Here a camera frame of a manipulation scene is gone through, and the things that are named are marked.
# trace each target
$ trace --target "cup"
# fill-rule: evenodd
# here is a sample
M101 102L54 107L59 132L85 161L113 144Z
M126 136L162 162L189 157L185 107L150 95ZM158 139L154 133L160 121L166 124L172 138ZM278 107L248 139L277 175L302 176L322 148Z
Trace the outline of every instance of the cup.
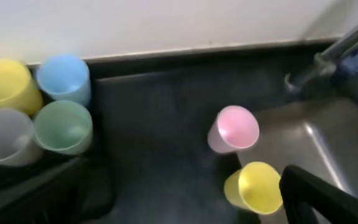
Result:
M42 150L33 135L34 127L26 114L0 109L0 165L25 166L40 159Z
M35 141L47 150L78 155L92 142L92 117L88 110L72 101L54 101L34 119Z
M283 204L280 174L264 162L251 162L233 173L224 183L227 200L261 215L276 212Z
M27 67L14 60L0 59L0 108L12 108L31 115L41 107L41 92Z
M208 144L218 153L238 151L253 146L259 138L254 115L241 106L223 108L208 133Z
M48 59L36 73L40 88L54 100L70 100L87 106L91 100L90 71L85 62L64 54Z

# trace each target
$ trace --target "stainless steel sink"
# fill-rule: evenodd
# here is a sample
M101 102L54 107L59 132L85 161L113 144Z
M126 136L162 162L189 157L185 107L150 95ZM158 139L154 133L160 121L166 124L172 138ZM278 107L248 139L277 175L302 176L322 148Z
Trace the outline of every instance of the stainless steel sink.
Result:
M345 98L293 103L255 114L260 139L238 152L243 166L297 165L358 198L358 105ZM262 223L287 223L284 210Z

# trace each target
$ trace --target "wall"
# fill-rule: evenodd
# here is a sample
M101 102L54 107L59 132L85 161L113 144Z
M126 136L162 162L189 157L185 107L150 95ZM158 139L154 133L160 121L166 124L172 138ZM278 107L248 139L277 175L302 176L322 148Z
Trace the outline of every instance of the wall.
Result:
M358 0L0 0L0 57L27 63L336 37Z

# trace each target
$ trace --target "yellow cup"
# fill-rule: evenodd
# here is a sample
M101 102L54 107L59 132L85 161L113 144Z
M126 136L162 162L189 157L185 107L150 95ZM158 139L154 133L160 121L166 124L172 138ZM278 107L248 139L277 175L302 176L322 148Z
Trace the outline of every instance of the yellow cup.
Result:
M41 92L27 67L14 60L0 59L0 108L12 108L31 115L41 107Z
M264 162L251 162L224 183L224 194L233 205L261 215L276 212L283 204L280 174Z

